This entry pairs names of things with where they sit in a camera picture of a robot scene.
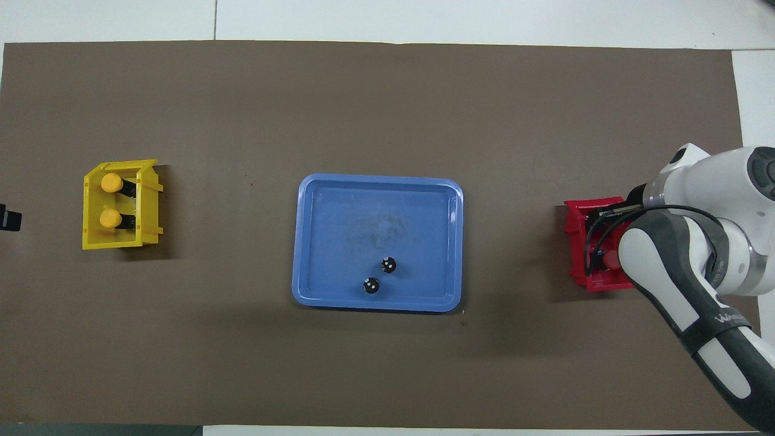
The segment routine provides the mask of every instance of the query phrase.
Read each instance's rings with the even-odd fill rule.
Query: brown table surface
[[[728,51],[7,44],[0,420],[749,429],[635,290],[567,274],[566,199],[741,146]],[[81,250],[81,182],[157,158],[157,246]],[[451,178],[463,300],[299,305],[299,182]],[[737,300],[754,321],[755,300]]]

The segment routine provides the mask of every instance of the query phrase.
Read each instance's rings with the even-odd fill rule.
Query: yellow bin
[[[159,227],[159,175],[153,170],[156,159],[144,161],[103,162],[84,177],[84,233],[83,249],[142,247],[143,244],[158,244],[159,235],[164,231]],[[122,181],[136,186],[135,196],[130,197],[117,192]],[[134,225],[130,228],[114,228],[116,223],[105,225],[104,211],[118,212],[123,216],[133,216]]]

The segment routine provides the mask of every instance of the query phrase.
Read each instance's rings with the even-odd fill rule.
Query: black strap
[[[750,328],[751,323],[734,307],[720,307],[712,316],[701,314],[681,333],[680,342],[690,355],[694,355],[719,333],[735,327]]]

